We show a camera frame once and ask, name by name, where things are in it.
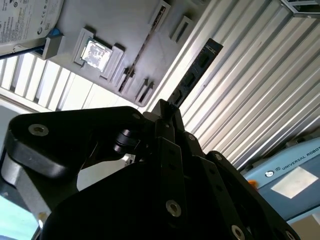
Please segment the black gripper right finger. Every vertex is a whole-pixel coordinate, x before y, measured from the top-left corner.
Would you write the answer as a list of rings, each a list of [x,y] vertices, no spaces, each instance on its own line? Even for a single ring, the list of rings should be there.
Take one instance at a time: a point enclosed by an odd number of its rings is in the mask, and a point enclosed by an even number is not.
[[[300,237],[219,152],[205,154],[172,106],[175,136],[187,178],[187,211],[197,234],[220,240],[298,240]]]

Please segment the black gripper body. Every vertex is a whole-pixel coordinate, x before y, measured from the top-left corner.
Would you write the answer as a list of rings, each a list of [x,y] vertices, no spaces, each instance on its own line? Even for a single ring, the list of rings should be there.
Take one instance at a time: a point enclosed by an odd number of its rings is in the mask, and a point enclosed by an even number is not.
[[[223,240],[216,221],[192,213],[181,163],[131,164],[60,203],[43,240]]]

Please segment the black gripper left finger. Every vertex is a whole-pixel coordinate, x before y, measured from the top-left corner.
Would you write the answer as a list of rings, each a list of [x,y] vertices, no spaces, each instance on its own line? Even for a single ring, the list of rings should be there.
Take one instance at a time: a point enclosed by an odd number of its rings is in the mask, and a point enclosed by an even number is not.
[[[132,164],[167,161],[183,171],[172,106],[160,100],[145,113],[120,106],[19,115],[6,132],[4,180],[45,225],[64,200]]]

